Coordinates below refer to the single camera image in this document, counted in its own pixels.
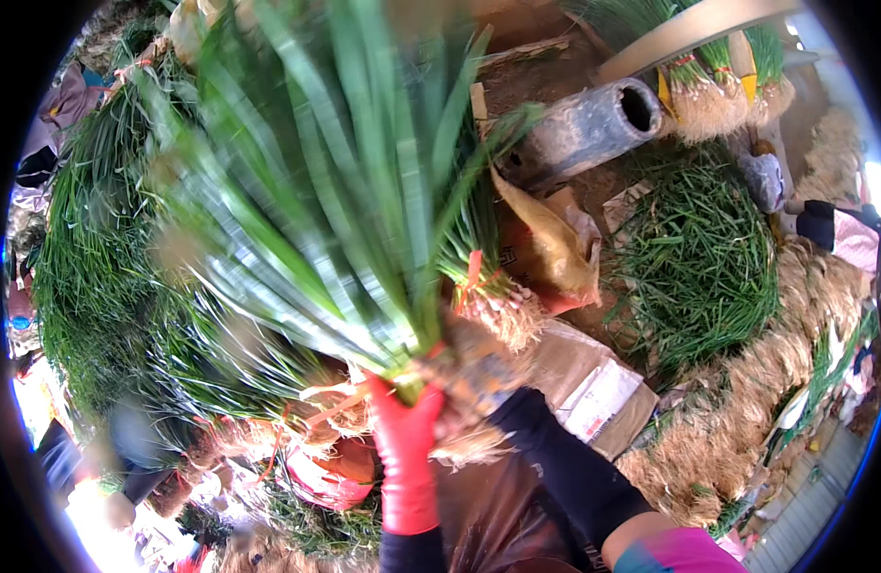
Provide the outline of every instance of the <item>cardboard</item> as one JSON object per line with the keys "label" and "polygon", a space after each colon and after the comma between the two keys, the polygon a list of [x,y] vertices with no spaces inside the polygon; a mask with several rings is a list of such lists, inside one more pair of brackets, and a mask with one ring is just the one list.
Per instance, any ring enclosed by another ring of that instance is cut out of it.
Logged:
{"label": "cardboard", "polygon": [[[537,367],[532,385],[546,395],[557,417],[570,417],[570,406],[579,405],[566,405],[572,402],[575,391],[584,388],[585,382],[598,382],[596,390],[601,395],[595,402],[606,404],[610,415],[596,426],[591,446],[609,461],[631,445],[657,404],[657,395],[641,381],[641,375],[623,364],[612,349],[560,320],[546,321],[534,362]],[[621,376],[614,369],[620,369]],[[597,373],[608,376],[597,380]],[[619,378],[623,379],[621,384],[609,383]],[[630,385],[634,390],[629,394]]]}

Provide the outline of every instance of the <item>black sleeve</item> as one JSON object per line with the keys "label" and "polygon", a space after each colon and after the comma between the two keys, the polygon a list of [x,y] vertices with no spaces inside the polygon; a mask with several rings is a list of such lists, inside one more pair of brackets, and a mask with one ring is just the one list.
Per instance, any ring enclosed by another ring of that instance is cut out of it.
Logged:
{"label": "black sleeve", "polygon": [[380,538],[381,573],[445,573],[441,529],[418,535],[384,532]]}
{"label": "black sleeve", "polygon": [[167,479],[172,473],[171,469],[163,469],[161,471],[151,471],[143,467],[133,466],[129,471],[129,475],[125,478],[125,485],[122,486],[122,494],[129,498],[133,504],[138,505],[158,485],[161,481]]}
{"label": "black sleeve", "polygon": [[653,510],[612,464],[561,427],[540,391],[517,390],[488,420],[538,465],[552,498],[597,550],[623,522]]}

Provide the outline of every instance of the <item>dirt ground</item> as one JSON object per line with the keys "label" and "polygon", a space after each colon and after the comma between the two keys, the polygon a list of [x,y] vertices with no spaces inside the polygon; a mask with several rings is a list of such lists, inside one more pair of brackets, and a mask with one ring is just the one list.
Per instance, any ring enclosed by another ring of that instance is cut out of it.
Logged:
{"label": "dirt ground", "polygon": [[[567,29],[564,37],[570,40],[563,52],[550,51],[534,59],[499,64],[479,76],[491,117],[500,116],[524,102],[551,104],[584,89],[592,89],[591,78],[596,67],[606,59],[595,50],[580,29],[572,27],[570,20],[565,19],[563,24]],[[571,179],[568,185],[574,189],[578,204],[594,217],[600,232],[606,235],[603,203],[628,185],[618,170],[618,163],[613,160],[585,171]],[[601,306],[591,305],[568,311],[561,318],[619,351],[603,324],[603,317],[615,306],[617,297],[603,286],[600,296],[603,301]]]}

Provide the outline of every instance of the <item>cardboard box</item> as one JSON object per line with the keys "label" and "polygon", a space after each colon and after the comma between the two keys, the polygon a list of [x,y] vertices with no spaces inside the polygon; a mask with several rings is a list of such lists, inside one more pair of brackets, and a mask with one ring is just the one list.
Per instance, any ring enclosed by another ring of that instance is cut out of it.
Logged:
{"label": "cardboard box", "polygon": [[612,461],[651,418],[657,395],[612,349],[565,322],[549,319],[540,338],[533,386],[562,425],[582,439],[589,432],[591,446]]}

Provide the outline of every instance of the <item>pile of green onions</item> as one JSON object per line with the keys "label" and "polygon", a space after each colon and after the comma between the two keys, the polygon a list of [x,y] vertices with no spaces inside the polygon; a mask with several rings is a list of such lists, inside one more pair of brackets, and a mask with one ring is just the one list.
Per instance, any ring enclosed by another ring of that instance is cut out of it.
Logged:
{"label": "pile of green onions", "polygon": [[[656,359],[664,376],[704,364],[758,334],[778,306],[774,249],[762,214],[719,142],[648,146],[628,159],[653,191],[618,235],[610,280],[634,285],[604,322],[625,328],[626,348]],[[629,308],[630,316],[623,313]]]}

